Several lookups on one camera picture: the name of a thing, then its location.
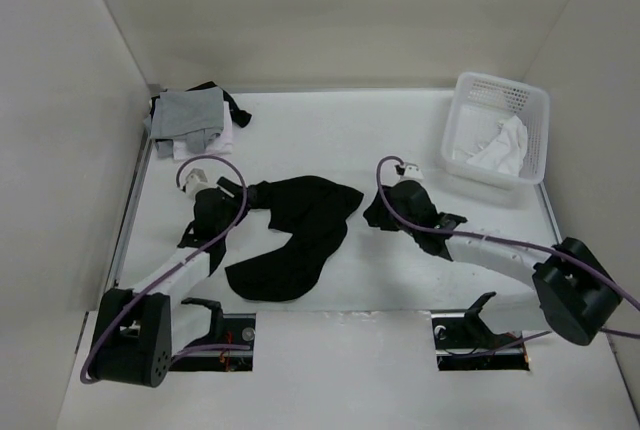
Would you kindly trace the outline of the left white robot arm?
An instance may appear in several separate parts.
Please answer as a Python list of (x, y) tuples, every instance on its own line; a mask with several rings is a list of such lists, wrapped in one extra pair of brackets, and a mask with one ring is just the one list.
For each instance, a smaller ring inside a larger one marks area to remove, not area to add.
[(155, 388), (177, 369), (223, 369), (253, 353), (255, 319), (227, 315), (219, 302), (191, 296), (226, 253), (226, 235), (246, 215), (244, 183), (220, 178), (215, 186), (191, 180), (194, 218), (176, 252), (130, 288), (102, 297), (83, 383), (111, 381)]

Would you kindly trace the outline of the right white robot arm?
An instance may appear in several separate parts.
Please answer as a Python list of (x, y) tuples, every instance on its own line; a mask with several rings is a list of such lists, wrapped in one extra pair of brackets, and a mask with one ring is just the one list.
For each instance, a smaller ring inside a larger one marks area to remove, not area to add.
[(623, 300), (582, 241), (567, 237), (544, 247), (475, 230), (467, 218), (438, 211), (415, 180), (379, 186), (364, 218), (372, 228), (410, 235), (431, 256), (476, 265), (530, 286), (543, 321), (575, 345), (589, 345)]

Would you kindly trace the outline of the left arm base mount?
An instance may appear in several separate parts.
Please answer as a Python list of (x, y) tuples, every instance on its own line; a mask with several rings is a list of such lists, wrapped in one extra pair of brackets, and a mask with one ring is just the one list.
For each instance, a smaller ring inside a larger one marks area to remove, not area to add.
[(251, 372), (256, 340), (255, 314), (221, 314), (211, 331), (186, 345), (205, 347), (171, 364), (170, 372)]

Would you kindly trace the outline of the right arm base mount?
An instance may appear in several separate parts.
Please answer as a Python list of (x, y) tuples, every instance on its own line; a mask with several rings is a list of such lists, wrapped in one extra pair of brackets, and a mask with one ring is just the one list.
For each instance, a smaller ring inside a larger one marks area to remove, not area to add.
[(523, 343), (506, 348), (522, 333), (493, 333), (481, 319), (484, 306), (495, 296), (495, 292), (484, 293), (467, 308), (431, 314), (439, 371), (530, 370)]

